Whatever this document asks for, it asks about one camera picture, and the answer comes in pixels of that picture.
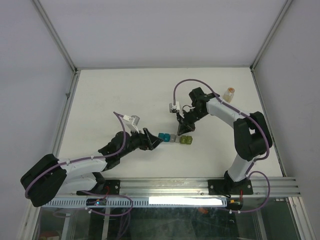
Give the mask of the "weekly pill organizer strip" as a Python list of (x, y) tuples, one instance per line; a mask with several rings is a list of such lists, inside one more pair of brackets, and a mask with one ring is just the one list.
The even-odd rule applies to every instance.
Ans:
[(158, 133), (158, 137), (163, 140), (165, 143), (177, 143), (181, 145), (191, 145), (193, 142), (193, 137), (190, 135), (181, 135), (170, 133)]

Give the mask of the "clear glass pill bottle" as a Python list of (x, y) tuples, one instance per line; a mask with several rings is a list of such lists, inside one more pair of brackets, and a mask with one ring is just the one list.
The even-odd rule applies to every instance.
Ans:
[(222, 98), (227, 103), (230, 103), (234, 97), (235, 89), (233, 87), (228, 87), (227, 90), (224, 92)]

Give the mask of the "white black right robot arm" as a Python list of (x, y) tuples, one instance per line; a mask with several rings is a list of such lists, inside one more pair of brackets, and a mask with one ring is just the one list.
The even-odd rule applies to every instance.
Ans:
[(223, 181), (215, 183), (217, 194), (229, 197), (245, 188), (247, 175), (256, 161), (268, 157), (272, 139), (264, 115), (256, 111), (247, 113), (230, 105), (215, 93), (206, 94), (198, 87), (189, 93), (191, 109), (183, 110), (178, 102), (172, 103), (170, 111), (176, 114), (178, 136), (193, 132), (196, 122), (211, 115), (219, 118), (233, 129), (236, 157), (224, 173)]

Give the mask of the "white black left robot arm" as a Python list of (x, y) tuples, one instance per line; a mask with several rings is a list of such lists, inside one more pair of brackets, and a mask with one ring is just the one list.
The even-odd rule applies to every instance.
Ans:
[(162, 142), (147, 128), (131, 133), (119, 131), (98, 150), (97, 157), (62, 160), (52, 153), (46, 154), (21, 177), (20, 183), (34, 207), (41, 207), (58, 195), (105, 196), (114, 192), (114, 188), (102, 176), (103, 172), (119, 165), (121, 158), (129, 153), (137, 149), (152, 151)]

